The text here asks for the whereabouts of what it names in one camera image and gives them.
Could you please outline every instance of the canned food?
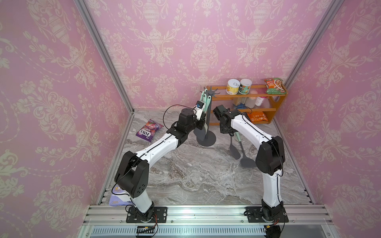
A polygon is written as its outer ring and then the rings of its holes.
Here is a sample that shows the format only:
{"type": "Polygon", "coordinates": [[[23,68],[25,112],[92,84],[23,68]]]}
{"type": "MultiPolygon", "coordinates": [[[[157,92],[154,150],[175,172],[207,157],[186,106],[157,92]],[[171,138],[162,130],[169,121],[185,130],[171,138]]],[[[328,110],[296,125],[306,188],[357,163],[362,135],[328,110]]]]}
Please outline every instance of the canned food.
{"type": "Polygon", "coordinates": [[[240,85],[241,84],[238,80],[232,78],[227,82],[226,92],[230,95],[235,95],[238,93],[238,88],[240,85]]]}
{"type": "Polygon", "coordinates": [[[248,78],[241,79],[241,85],[239,86],[238,92],[240,94],[248,94],[250,91],[250,87],[252,85],[252,81],[248,78]]]}

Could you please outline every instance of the robotic arm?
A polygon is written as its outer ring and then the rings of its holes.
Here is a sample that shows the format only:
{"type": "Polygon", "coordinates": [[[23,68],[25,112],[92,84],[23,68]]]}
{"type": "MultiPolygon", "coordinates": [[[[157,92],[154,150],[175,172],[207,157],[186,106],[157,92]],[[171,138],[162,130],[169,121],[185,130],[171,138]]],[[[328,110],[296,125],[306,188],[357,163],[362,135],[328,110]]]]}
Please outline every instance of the robotic arm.
{"type": "MultiPolygon", "coordinates": [[[[149,169],[165,154],[179,147],[195,128],[202,129],[205,124],[207,103],[198,101],[195,108],[183,109],[179,120],[172,124],[166,134],[158,141],[136,153],[131,151],[123,155],[114,181],[126,193],[118,195],[122,200],[130,197],[134,204],[137,218],[147,222],[154,213],[154,203],[149,198],[146,187],[149,169]]],[[[238,131],[248,138],[258,149],[256,165],[263,174],[264,194],[262,213],[266,221],[274,221],[283,215],[283,202],[280,197],[280,179],[283,175],[285,161],[283,140],[263,132],[238,110],[229,111],[220,105],[213,110],[220,121],[220,131],[223,134],[233,134],[238,131]]]]}
{"type": "Polygon", "coordinates": [[[264,219],[273,221],[285,218],[283,202],[280,196],[280,178],[283,176],[285,161],[283,140],[279,136],[272,137],[250,122],[247,114],[238,110],[229,111],[223,105],[213,110],[220,121],[220,131],[223,134],[233,134],[238,131],[257,148],[256,165],[262,172],[264,194],[262,212],[264,219]]]}
{"type": "Polygon", "coordinates": [[[149,221],[154,212],[154,203],[146,192],[149,169],[165,154],[184,143],[192,130],[204,127],[206,106],[207,103],[197,101],[194,109],[183,109],[179,120],[158,141],[136,153],[128,151],[123,155],[114,181],[126,193],[118,197],[124,201],[131,198],[141,221],[149,221]]]}

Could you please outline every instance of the snack bag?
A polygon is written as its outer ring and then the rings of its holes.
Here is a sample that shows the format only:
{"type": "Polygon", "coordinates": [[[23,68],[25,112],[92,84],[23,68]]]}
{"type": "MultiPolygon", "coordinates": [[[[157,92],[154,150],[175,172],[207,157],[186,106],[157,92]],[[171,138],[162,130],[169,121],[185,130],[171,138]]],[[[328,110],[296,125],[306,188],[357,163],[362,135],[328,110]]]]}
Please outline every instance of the snack bag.
{"type": "Polygon", "coordinates": [[[251,122],[256,122],[256,121],[269,121],[267,119],[267,116],[263,112],[252,112],[247,114],[250,118],[251,122]]]}
{"type": "Polygon", "coordinates": [[[268,94],[286,94],[286,91],[282,87],[282,80],[280,78],[264,79],[267,86],[266,93],[268,94]]]}
{"type": "Polygon", "coordinates": [[[136,135],[146,141],[151,142],[156,131],[160,130],[163,126],[152,119],[150,119],[137,133],[136,135]]]}
{"type": "MultiPolygon", "coordinates": [[[[116,194],[125,194],[126,193],[118,185],[116,185],[112,191],[116,194]]],[[[109,205],[113,206],[113,207],[132,205],[132,201],[128,195],[111,194],[109,205]]]]}

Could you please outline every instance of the foxs candy bag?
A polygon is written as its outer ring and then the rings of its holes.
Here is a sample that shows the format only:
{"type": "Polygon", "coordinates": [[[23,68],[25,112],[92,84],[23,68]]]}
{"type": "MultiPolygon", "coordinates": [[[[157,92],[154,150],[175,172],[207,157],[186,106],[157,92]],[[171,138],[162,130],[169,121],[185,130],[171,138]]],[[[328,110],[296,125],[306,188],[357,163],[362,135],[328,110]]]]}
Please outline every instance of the foxs candy bag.
{"type": "Polygon", "coordinates": [[[136,135],[146,141],[151,142],[156,131],[160,130],[163,126],[150,119],[137,133],[136,135]]]}

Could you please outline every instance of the black cable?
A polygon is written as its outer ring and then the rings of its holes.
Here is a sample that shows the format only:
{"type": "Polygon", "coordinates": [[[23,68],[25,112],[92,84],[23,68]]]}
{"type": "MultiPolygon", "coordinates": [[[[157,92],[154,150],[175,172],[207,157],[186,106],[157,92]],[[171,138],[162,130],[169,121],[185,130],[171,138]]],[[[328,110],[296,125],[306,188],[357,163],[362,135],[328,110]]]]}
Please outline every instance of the black cable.
{"type": "Polygon", "coordinates": [[[159,225],[157,224],[157,221],[155,221],[155,223],[156,223],[157,228],[156,228],[155,234],[153,234],[150,238],[152,238],[154,235],[156,235],[157,231],[159,230],[159,225]]]}
{"type": "Polygon", "coordinates": [[[280,159],[280,155],[278,153],[278,150],[276,149],[274,143],[267,137],[265,136],[264,134],[260,133],[257,129],[255,129],[252,125],[250,125],[246,120],[245,120],[245,116],[242,116],[242,119],[244,122],[246,122],[249,126],[251,126],[251,128],[253,128],[256,132],[258,132],[259,134],[261,134],[262,136],[266,137],[272,144],[272,146],[274,147],[275,149],[275,152],[277,153],[278,155],[278,158],[279,158],[279,161],[280,161],[280,165],[282,166],[282,175],[279,175],[280,177],[283,177],[283,174],[284,174],[284,169],[283,169],[283,163],[282,163],[282,160],[280,159]]]}
{"type": "MultiPolygon", "coordinates": [[[[155,147],[157,147],[158,145],[160,145],[161,143],[163,143],[165,140],[167,140],[169,137],[171,137],[172,135],[170,135],[170,136],[168,136],[167,138],[165,138],[164,140],[162,140],[159,144],[157,144],[157,145],[155,145],[154,147],[152,147],[151,149],[149,149],[148,151],[146,151],[144,154],[142,154],[140,157],[139,157],[139,159],[143,156],[143,155],[145,155],[145,154],[147,154],[148,152],[150,152],[152,149],[154,149],[155,147]]],[[[115,188],[115,186],[118,184],[118,182],[124,177],[124,176],[126,176],[130,171],[131,171],[131,169],[133,168],[133,167],[135,167],[135,165],[138,163],[139,161],[137,160],[134,164],[133,164],[133,166],[120,178],[120,179],[118,179],[118,181],[114,184],[114,186],[112,187],[112,190],[111,190],[111,193],[112,194],[114,194],[114,195],[128,195],[128,196],[130,196],[129,194],[127,194],[127,193],[122,193],[122,194],[116,194],[116,193],[114,193],[114,188],[115,188]]]]}
{"type": "Polygon", "coordinates": [[[127,171],[127,173],[125,173],[120,179],[118,179],[118,181],[114,184],[114,186],[112,187],[112,189],[111,189],[111,193],[112,194],[114,194],[114,195],[128,195],[128,196],[130,196],[128,193],[122,193],[122,194],[116,194],[116,193],[114,193],[114,188],[115,188],[115,186],[118,184],[118,182],[122,179],[122,178],[124,178],[124,176],[126,176],[130,171],[131,171],[131,169],[133,168],[133,167],[135,167],[135,165],[138,163],[138,160],[133,164],[133,166],[127,171]]]}
{"type": "MultiPolygon", "coordinates": [[[[247,107],[247,106],[243,106],[243,107],[247,107]]],[[[249,108],[249,107],[247,107],[247,108],[249,108]]],[[[251,108],[249,108],[249,109],[251,110],[251,113],[253,113],[253,110],[251,108]]]]}
{"type": "Polygon", "coordinates": [[[279,174],[277,174],[277,197],[278,197],[278,201],[279,201],[279,204],[282,206],[282,208],[283,208],[283,216],[284,216],[284,221],[283,221],[283,227],[282,227],[282,230],[280,230],[280,234],[279,234],[279,236],[282,234],[282,231],[283,231],[283,229],[284,229],[284,227],[285,227],[285,224],[286,224],[286,210],[285,210],[285,207],[283,206],[283,204],[280,202],[280,199],[279,199],[279,188],[278,188],[278,177],[279,177],[280,175],[279,174]]]}
{"type": "Polygon", "coordinates": [[[165,125],[165,122],[164,122],[164,116],[165,116],[165,113],[168,111],[168,109],[170,109],[171,107],[174,107],[174,106],[182,106],[182,107],[186,107],[186,108],[190,108],[192,110],[194,110],[196,107],[194,108],[191,108],[191,107],[187,107],[187,106],[184,106],[184,105],[180,105],[180,104],[175,104],[175,105],[172,105],[170,106],[169,108],[167,108],[167,110],[165,110],[164,114],[163,114],[163,124],[165,126],[165,128],[169,129],[166,125],[165,125]]]}

